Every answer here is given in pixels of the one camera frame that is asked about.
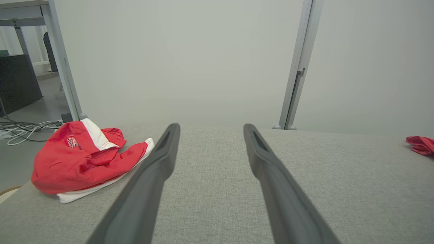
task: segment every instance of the gray floor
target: gray floor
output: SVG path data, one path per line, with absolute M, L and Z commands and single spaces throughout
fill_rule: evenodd
M 44 97 L 34 104 L 9 114 L 11 119 L 20 122 L 41 123 L 47 120 L 59 120 L 61 114 L 69 113 L 66 98 L 59 92 L 60 78 L 58 76 L 40 80 L 39 86 Z M 49 130 L 38 132 L 33 134 L 30 139 L 46 140 L 52 133 Z M 23 185 L 30 180 L 33 159 L 44 145 L 43 142 L 23 142 L 19 145 L 8 146 L 8 140 L 0 141 L 0 192 L 10 187 Z

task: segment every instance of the cable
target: cable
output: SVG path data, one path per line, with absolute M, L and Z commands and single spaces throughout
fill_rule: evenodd
M 61 126 L 61 122 L 52 122 L 52 121 L 45 121 L 39 124 L 31 123 L 31 122 L 16 122 L 11 118 L 9 118 L 9 116 L 6 114 L 6 110 L 4 108 L 3 101 L 1 100 L 1 98 L 0 98 L 0 105 L 6 117 L 6 118 L 3 117 L 1 118 L 8 120 L 8 122 L 0 122 L 0 130 L 5 131 L 4 133 L 0 133 L 0 135 L 2 135 L 4 138 L 11 138 L 7 142 L 9 146 L 18 145 L 25 141 L 46 142 L 46 140 L 32 140 L 29 139 L 29 137 L 34 132 L 39 132 L 41 130 L 58 129 Z M 23 138 L 23 140 L 16 143 L 12 143 L 12 141 L 16 140 L 17 138 Z

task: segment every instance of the desk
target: desk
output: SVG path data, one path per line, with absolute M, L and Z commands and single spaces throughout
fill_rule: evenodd
M 28 55 L 29 52 L 27 51 L 21 27 L 43 25 L 47 27 L 50 44 L 53 48 L 54 59 L 56 60 L 69 110 L 73 119 L 78 120 L 81 109 L 78 105 L 78 97 L 69 68 L 68 58 L 66 57 L 54 1 L 0 0 L 0 26 L 15 27 L 16 35 L 18 36 L 24 54 Z
M 166 125 L 119 126 L 125 148 Z M 260 130 L 342 243 L 433 243 L 434 160 L 405 141 Z M 69 204 L 29 182 L 0 204 L 3 243 L 85 243 L 131 173 Z M 181 125 L 153 243 L 272 243 L 243 129 Z

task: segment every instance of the gray metal pole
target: gray metal pole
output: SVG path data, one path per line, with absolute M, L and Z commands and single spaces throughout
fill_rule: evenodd
M 21 27 L 15 27 L 16 35 L 18 36 L 18 40 L 20 41 L 21 48 L 23 49 L 23 53 L 29 55 L 29 51 L 27 50 L 26 41 L 24 40 L 23 31 Z

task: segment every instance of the white cable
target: white cable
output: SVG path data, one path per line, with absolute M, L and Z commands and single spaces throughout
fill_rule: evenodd
M 15 134 L 15 135 L 12 135 L 12 136 L 5 136 L 5 138 L 6 138 L 6 137 L 7 137 L 7 138 L 12 138 L 12 139 L 10 139 L 10 140 L 7 142 L 7 144 L 8 144 L 9 146 L 18 145 L 18 144 L 20 144 L 20 143 L 25 142 L 26 139 L 28 139 L 28 138 L 33 134 L 33 132 L 35 132 L 35 131 L 38 130 L 38 129 L 43 129 L 43 128 L 52 128 L 52 129 L 57 129 L 57 128 L 59 128 L 59 127 L 51 127 L 51 126 L 49 126 L 49 125 L 51 125 L 51 123 L 52 123 L 51 121 L 45 121 L 45 122 L 42 122 L 42 123 L 38 123 L 38 126 L 35 126 L 35 127 L 32 127 L 33 125 L 22 126 L 23 128 L 32 129 L 30 132 L 29 132 L 29 131 L 26 131 L 26 130 L 23 130 L 23 129 L 19 128 L 19 127 L 15 127 L 15 128 L 13 128 L 13 129 L 8 129 L 6 132 L 4 132 L 3 134 L 0 134 L 0 135 L 4 135 L 4 134 L 10 133 L 10 132 L 12 132 L 12 131 L 17 131 L 18 134 Z M 14 141 L 15 139 L 19 138 L 19 136 L 24 136 L 24 135 L 26 135 L 26 134 L 28 134 L 28 133 L 29 133 L 29 135 L 26 137 L 26 139 L 23 139 L 23 140 L 20 141 L 20 142 L 11 143 L 11 142 Z

